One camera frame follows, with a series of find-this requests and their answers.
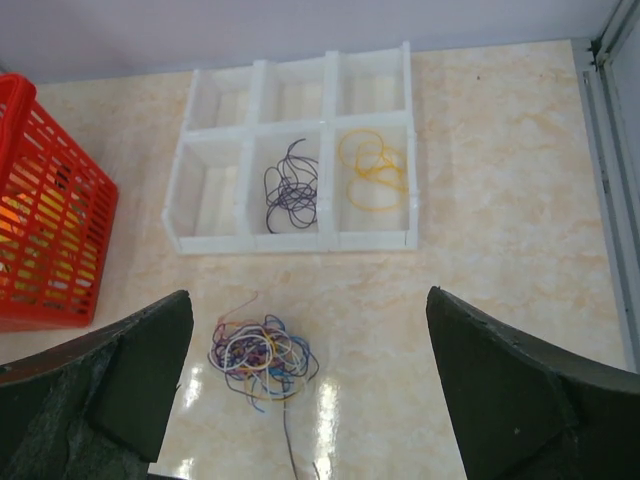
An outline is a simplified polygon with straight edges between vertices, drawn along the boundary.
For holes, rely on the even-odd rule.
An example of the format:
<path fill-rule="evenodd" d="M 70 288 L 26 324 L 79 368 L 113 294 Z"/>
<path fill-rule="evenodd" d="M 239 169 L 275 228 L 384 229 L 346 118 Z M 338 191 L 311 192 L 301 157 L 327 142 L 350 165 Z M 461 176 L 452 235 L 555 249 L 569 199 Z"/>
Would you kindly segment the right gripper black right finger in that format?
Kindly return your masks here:
<path fill-rule="evenodd" d="M 469 479 L 636 479 L 639 377 L 498 321 L 439 288 L 426 304 Z"/>

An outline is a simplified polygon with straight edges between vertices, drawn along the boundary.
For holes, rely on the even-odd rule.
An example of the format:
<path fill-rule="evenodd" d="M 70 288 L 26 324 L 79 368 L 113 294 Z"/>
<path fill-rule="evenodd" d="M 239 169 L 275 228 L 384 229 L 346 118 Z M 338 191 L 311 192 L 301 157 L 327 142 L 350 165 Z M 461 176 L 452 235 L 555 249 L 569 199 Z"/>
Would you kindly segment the aluminium frame post right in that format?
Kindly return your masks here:
<path fill-rule="evenodd" d="M 594 39 L 571 42 L 625 361 L 639 371 L 639 158 L 629 146 L 614 64 L 639 24 L 639 3 L 619 1 Z"/>

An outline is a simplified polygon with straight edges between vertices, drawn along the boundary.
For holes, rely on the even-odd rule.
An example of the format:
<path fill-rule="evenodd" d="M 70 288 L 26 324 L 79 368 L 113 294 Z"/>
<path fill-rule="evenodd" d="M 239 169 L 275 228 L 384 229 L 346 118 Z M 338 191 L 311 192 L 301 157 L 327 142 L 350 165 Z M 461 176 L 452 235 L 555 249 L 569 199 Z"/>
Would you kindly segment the red plastic basket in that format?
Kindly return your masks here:
<path fill-rule="evenodd" d="M 1 77 L 1 329 L 88 326 L 118 201 L 115 183 L 38 103 Z"/>

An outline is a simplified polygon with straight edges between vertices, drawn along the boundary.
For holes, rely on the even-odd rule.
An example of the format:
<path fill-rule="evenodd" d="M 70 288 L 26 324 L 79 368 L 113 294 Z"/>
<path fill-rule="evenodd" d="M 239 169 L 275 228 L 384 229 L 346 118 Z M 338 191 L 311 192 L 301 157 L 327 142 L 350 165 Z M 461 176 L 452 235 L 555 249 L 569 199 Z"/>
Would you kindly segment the white compartment organizer tray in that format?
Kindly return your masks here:
<path fill-rule="evenodd" d="M 197 70 L 162 220 L 181 255 L 414 250 L 411 48 Z"/>

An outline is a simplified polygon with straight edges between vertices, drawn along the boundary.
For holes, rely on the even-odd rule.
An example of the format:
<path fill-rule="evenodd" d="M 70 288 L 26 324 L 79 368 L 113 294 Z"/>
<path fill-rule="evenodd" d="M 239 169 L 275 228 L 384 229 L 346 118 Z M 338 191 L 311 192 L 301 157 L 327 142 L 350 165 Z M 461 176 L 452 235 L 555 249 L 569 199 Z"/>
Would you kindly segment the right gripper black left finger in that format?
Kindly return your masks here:
<path fill-rule="evenodd" d="M 2 365 L 2 478 L 152 478 L 193 327 L 178 290 Z"/>

